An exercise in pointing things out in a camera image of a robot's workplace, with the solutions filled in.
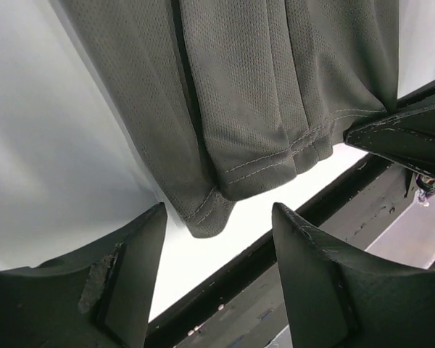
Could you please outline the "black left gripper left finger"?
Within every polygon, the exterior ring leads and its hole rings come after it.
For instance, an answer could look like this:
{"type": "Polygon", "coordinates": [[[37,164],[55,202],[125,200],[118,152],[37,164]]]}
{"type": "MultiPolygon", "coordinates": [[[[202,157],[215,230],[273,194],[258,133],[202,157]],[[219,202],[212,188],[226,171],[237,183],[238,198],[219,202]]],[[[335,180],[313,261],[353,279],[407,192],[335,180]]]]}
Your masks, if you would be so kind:
{"type": "Polygon", "coordinates": [[[142,347],[166,225],[157,204],[37,268],[0,271],[0,347],[142,347]]]}

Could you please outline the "dark grey t shirt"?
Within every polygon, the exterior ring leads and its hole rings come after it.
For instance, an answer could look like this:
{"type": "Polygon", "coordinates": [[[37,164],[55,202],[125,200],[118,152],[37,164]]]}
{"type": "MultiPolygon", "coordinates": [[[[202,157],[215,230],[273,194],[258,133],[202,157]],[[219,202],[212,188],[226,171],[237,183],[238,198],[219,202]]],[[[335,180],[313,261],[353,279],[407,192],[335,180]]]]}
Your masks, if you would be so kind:
{"type": "Polygon", "coordinates": [[[397,1],[63,1],[144,163],[191,234],[397,106],[397,1]]]}

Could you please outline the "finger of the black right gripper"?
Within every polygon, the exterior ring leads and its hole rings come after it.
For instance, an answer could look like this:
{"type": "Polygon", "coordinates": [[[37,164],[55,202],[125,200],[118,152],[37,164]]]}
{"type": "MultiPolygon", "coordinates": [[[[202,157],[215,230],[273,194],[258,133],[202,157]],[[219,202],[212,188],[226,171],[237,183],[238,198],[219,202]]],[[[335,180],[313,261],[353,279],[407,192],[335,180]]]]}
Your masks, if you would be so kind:
{"type": "Polygon", "coordinates": [[[398,112],[423,112],[435,109],[435,80],[398,100],[398,112]]]}
{"type": "Polygon", "coordinates": [[[435,178],[435,104],[350,128],[344,141],[435,178]]]}

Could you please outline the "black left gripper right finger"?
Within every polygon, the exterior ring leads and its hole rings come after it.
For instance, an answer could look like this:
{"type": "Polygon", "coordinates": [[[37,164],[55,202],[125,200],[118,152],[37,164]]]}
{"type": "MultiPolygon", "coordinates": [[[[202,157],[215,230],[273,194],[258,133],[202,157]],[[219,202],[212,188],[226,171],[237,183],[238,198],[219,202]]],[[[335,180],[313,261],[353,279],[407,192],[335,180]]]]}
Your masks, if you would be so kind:
{"type": "Polygon", "coordinates": [[[295,347],[435,347],[435,270],[368,254],[281,203],[272,224],[295,347]]]}

